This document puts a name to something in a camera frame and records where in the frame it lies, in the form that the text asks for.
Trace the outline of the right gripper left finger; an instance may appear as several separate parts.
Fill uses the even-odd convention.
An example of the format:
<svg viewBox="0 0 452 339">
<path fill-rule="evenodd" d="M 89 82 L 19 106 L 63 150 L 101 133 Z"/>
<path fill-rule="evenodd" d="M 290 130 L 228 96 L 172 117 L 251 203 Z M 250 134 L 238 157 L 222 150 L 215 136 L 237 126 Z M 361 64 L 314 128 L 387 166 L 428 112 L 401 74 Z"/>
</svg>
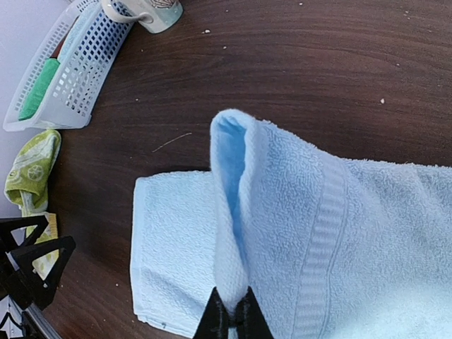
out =
<svg viewBox="0 0 452 339">
<path fill-rule="evenodd" d="M 231 327 L 231 314 L 226 310 L 217 288 L 214 287 L 193 339 L 228 339 Z"/>
</svg>

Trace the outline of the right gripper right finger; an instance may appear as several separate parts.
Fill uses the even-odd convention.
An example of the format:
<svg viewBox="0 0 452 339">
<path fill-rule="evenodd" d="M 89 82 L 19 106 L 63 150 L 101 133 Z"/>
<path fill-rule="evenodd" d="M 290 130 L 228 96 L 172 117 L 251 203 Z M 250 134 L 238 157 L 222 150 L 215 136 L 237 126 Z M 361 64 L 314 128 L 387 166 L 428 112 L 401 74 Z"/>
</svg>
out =
<svg viewBox="0 0 452 339">
<path fill-rule="evenodd" d="M 236 306 L 234 329 L 239 339 L 274 339 L 251 287 Z"/>
</svg>

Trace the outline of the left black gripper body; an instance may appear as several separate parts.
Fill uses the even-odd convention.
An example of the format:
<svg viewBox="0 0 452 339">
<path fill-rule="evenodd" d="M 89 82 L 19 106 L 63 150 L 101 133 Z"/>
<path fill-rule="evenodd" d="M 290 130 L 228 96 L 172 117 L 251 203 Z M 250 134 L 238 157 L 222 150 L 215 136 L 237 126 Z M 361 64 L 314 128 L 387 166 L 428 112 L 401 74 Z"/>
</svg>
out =
<svg viewBox="0 0 452 339">
<path fill-rule="evenodd" d="M 1 271 L 1 338 L 34 338 L 24 322 L 32 296 L 21 269 Z"/>
</svg>

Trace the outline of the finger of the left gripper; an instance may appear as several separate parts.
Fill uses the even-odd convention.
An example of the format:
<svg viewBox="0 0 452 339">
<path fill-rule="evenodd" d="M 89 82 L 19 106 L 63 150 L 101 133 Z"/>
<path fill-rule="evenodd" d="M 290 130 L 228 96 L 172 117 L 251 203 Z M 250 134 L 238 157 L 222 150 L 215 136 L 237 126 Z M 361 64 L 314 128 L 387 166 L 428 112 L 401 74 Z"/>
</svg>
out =
<svg viewBox="0 0 452 339">
<path fill-rule="evenodd" d="M 66 236 L 20 245 L 6 254 L 6 292 L 23 310 L 47 308 L 54 300 L 62 273 L 76 248 Z"/>
<path fill-rule="evenodd" d="M 22 254 L 45 254 L 44 244 L 36 244 L 49 222 L 43 215 L 1 218 L 1 254 L 20 249 Z"/>
</svg>

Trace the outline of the yellow green patterned towel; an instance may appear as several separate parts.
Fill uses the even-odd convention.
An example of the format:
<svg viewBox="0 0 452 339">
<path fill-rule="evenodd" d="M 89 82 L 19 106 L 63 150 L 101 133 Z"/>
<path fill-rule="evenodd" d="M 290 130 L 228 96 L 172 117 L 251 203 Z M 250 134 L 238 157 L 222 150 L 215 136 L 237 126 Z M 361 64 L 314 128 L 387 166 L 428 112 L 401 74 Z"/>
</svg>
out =
<svg viewBox="0 0 452 339">
<path fill-rule="evenodd" d="M 48 213 L 48 180 L 61 147 L 61 135 L 46 130 L 30 139 L 17 154 L 6 178 L 6 198 L 23 217 L 44 216 L 48 226 L 37 238 L 43 243 L 58 238 L 57 217 Z"/>
</svg>

